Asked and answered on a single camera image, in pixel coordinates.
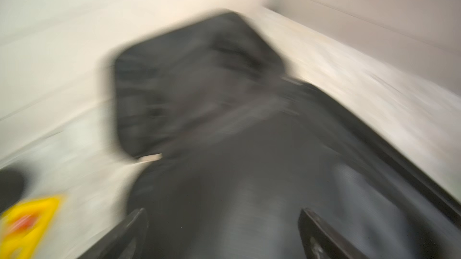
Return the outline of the white hard-shell suitcase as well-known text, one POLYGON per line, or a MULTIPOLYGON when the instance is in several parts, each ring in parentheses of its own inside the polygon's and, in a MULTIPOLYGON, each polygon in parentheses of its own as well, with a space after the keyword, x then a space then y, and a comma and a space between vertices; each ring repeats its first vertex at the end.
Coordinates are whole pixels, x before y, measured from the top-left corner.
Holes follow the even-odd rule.
POLYGON ((136 209, 140 259, 306 259, 310 209, 367 259, 461 256, 461 100, 267 12, 129 40, 102 98, 1 160, 1 214, 62 195, 31 259, 78 259, 136 209))

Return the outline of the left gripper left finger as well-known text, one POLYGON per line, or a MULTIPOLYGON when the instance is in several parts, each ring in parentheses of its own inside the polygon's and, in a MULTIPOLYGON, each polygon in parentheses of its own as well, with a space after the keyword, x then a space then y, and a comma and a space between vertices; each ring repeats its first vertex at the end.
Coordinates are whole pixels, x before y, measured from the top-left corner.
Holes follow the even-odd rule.
POLYGON ((140 259, 147 231, 147 212, 136 209, 78 259, 140 259))

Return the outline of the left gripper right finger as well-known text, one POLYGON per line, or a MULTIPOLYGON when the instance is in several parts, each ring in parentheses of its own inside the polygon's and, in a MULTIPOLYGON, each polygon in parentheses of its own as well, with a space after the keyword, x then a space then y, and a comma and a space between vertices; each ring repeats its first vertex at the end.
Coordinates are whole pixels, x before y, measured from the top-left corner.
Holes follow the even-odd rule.
POLYGON ((367 258, 310 209, 301 210, 298 217, 298 230, 307 259, 367 258))

